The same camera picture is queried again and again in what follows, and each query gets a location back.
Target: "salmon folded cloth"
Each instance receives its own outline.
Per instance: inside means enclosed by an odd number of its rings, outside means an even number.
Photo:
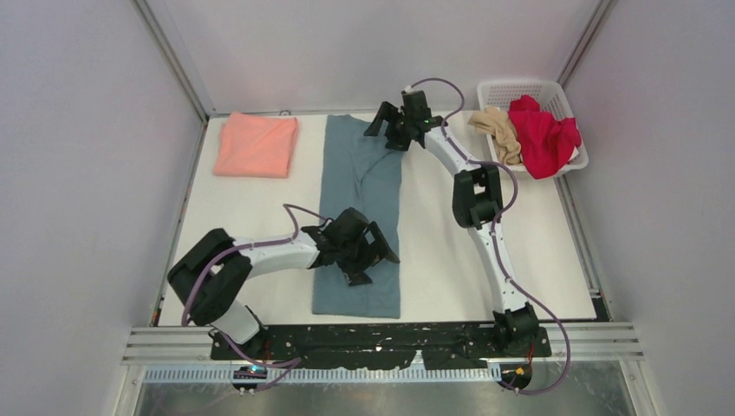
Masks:
[[[232,113],[219,133],[217,176],[288,178],[298,121]]]

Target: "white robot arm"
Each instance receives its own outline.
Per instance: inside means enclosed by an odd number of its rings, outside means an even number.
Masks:
[[[499,222],[503,198],[498,168],[468,157],[470,153],[445,128],[441,117],[432,116],[423,91],[407,88],[401,95],[401,108],[383,101],[365,135],[377,136],[387,122],[387,148],[405,152],[416,141],[454,177],[454,219],[469,232],[485,267],[492,290],[497,347],[503,349],[535,336],[539,330],[536,313],[529,299],[511,284],[511,279],[516,279]]]
[[[181,302],[190,303],[186,313],[194,323],[212,325],[243,344],[261,328],[252,311],[235,299],[246,279],[337,263],[346,284],[356,286],[372,283],[365,269],[379,261],[399,262],[377,223],[354,208],[299,231],[293,236],[253,239],[230,237],[221,228],[212,230],[173,266],[168,282]]]

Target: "red towel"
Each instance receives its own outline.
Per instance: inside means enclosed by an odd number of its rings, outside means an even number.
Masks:
[[[582,144],[574,118],[556,121],[528,95],[511,103],[508,116],[518,131],[524,165],[535,179],[554,176]]]

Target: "gray wall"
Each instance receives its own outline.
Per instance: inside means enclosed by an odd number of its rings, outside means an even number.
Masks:
[[[150,0],[207,110],[375,109],[441,76],[554,79],[596,0]],[[429,104],[456,93],[426,85]]]
[[[0,27],[0,414],[97,415],[199,123],[128,1],[3,1]]]
[[[668,411],[735,407],[735,3],[621,1],[568,88],[570,175]]]

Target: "white plastic basket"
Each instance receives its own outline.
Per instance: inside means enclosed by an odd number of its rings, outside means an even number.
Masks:
[[[556,82],[539,80],[485,81],[478,85],[478,100],[480,108],[483,110],[486,106],[494,106],[508,111],[511,101],[521,98],[521,95],[524,94],[533,97],[541,105],[542,111],[554,114],[554,118],[557,120],[574,117],[562,86]],[[495,146],[492,145],[492,137],[489,134],[487,134],[487,140],[490,145],[492,159],[497,162],[498,156],[495,154]],[[554,177],[564,175],[566,172],[575,169],[582,169],[589,163],[587,149],[584,148],[584,140],[582,140],[582,145],[577,150],[579,154],[563,166]],[[519,176],[530,178],[524,165],[508,165],[508,168]]]

